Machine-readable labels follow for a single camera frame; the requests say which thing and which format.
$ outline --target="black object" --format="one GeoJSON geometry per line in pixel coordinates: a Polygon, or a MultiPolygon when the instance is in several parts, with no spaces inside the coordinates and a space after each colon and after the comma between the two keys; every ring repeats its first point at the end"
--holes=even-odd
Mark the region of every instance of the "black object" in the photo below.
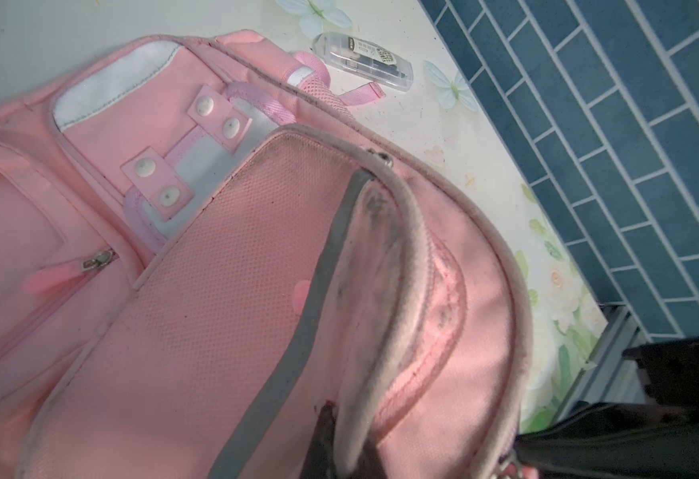
{"type": "Polygon", "coordinates": [[[639,368],[644,393],[657,404],[699,407],[699,338],[625,350],[639,368]]]}
{"type": "Polygon", "coordinates": [[[576,405],[573,416],[518,436],[517,458],[545,478],[699,479],[699,338],[625,350],[657,405],[576,405]]]}
{"type": "Polygon", "coordinates": [[[545,478],[699,479],[699,408],[595,404],[514,450],[545,478]]]}
{"type": "MultiPolygon", "coordinates": [[[[312,435],[312,442],[309,443],[299,479],[335,479],[337,477],[333,464],[333,438],[336,429],[333,408],[334,404],[330,401],[320,408],[315,432],[312,435]]],[[[378,450],[370,441],[365,442],[357,467],[349,479],[387,479],[378,450]]]]}

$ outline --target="clear plastic box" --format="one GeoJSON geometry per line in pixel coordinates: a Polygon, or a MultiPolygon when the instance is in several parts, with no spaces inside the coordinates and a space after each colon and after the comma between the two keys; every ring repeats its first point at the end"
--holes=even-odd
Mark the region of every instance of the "clear plastic box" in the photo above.
{"type": "Polygon", "coordinates": [[[408,91],[413,84],[410,62],[375,43],[329,32],[317,37],[313,51],[328,65],[395,90],[408,91]]]}

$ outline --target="tile wall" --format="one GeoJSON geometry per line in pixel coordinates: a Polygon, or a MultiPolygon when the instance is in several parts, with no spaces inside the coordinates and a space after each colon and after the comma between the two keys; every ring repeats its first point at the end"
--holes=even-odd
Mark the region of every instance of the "tile wall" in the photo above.
{"type": "Polygon", "coordinates": [[[421,0],[601,303],[699,336],[699,0],[421,0]]]}

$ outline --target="grey reflective trim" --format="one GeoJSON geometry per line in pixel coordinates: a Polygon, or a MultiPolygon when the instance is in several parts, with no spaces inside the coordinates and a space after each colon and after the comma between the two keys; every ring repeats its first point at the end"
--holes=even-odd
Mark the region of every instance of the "grey reflective trim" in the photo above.
{"type": "Polygon", "coordinates": [[[360,169],[349,179],[344,199],[333,217],[328,239],[317,260],[312,284],[293,338],[267,382],[243,414],[229,441],[216,457],[208,472],[208,479],[233,479],[240,474],[304,370],[315,343],[323,302],[344,247],[354,204],[362,189],[373,178],[373,174],[360,169]]]}

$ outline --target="white snap button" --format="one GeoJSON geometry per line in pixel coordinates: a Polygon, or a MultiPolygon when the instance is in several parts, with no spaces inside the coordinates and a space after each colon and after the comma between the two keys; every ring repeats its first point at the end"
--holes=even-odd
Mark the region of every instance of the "white snap button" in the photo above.
{"type": "Polygon", "coordinates": [[[207,117],[211,110],[214,109],[214,99],[208,95],[200,97],[198,99],[198,103],[195,105],[195,108],[198,110],[198,115],[201,117],[207,117]]]}
{"type": "Polygon", "coordinates": [[[170,186],[163,190],[160,194],[160,204],[163,206],[171,206],[179,200],[179,195],[182,192],[176,186],[170,186]]]}
{"type": "Polygon", "coordinates": [[[155,160],[152,158],[142,158],[134,165],[134,172],[139,178],[147,178],[155,172],[155,160]]]}
{"type": "Polygon", "coordinates": [[[240,131],[240,120],[237,118],[230,118],[224,124],[224,137],[227,139],[233,139],[237,136],[240,131]]]}

